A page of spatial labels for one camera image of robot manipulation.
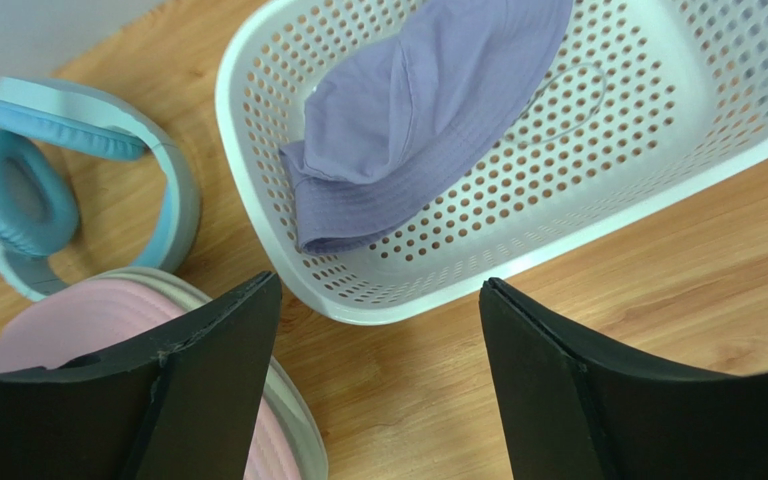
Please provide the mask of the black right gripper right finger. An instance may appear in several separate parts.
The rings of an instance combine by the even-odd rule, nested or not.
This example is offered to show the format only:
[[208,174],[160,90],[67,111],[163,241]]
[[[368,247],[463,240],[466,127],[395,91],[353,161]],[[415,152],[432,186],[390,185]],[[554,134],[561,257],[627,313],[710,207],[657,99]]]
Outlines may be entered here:
[[768,479],[768,372],[607,337],[487,280],[480,318],[517,479]]

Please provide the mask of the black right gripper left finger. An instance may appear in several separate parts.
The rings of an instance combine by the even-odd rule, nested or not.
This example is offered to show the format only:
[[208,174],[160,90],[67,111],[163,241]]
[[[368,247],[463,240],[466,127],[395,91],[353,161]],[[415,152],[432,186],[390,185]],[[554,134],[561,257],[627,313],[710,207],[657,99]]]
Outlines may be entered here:
[[0,373],[0,479],[239,479],[280,320],[260,273],[53,367]]

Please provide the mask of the grey hat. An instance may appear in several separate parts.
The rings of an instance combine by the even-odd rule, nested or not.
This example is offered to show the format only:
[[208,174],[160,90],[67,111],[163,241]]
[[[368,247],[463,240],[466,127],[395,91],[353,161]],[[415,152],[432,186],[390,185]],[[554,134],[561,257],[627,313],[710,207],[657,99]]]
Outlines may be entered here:
[[[123,267],[100,279],[133,281],[157,291],[186,311],[211,297],[185,280],[147,267]],[[329,463],[314,417],[276,358],[270,360],[244,473],[246,479],[326,479]]]

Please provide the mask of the pink cloth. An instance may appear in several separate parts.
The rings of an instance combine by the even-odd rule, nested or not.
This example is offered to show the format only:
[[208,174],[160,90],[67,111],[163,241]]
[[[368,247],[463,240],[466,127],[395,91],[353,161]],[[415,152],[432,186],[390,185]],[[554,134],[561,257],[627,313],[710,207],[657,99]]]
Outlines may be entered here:
[[61,367],[67,361],[161,326],[210,297],[184,283],[103,277],[37,302],[0,335],[0,373]]

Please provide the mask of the lavender cloth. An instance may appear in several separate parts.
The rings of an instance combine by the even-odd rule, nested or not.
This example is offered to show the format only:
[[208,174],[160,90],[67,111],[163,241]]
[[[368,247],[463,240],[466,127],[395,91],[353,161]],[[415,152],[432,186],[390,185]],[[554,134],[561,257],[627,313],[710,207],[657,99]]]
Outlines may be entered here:
[[429,1],[319,82],[281,161],[297,242],[331,255],[389,235],[520,117],[568,28],[569,1]]

